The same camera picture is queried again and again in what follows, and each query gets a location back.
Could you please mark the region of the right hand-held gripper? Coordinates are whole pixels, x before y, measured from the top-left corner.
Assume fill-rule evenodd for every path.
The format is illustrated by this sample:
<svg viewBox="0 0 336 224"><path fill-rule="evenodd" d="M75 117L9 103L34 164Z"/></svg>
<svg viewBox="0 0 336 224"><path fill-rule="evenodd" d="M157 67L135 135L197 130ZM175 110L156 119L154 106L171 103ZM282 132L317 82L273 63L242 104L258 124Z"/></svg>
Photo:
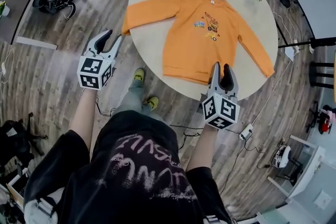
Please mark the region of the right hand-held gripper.
<svg viewBox="0 0 336 224"><path fill-rule="evenodd" d="M238 82L233 69L226 63L221 80L220 64L215 62L208 82L207 97L202 101L205 123L218 130L236 124L240 110L237 95Z"/></svg>

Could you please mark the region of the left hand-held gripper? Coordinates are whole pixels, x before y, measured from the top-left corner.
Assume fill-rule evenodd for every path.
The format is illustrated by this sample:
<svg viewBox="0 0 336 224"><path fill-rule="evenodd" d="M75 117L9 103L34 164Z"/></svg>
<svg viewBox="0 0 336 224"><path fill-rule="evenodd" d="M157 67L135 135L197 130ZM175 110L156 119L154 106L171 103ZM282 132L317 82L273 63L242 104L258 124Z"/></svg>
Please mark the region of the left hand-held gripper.
<svg viewBox="0 0 336 224"><path fill-rule="evenodd" d="M112 33L113 30L109 29L93 37L88 42L88 50L80 56L77 76L81 88L100 91L112 77L115 58L122 44L122 35L118 35L110 50L103 52Z"/></svg>

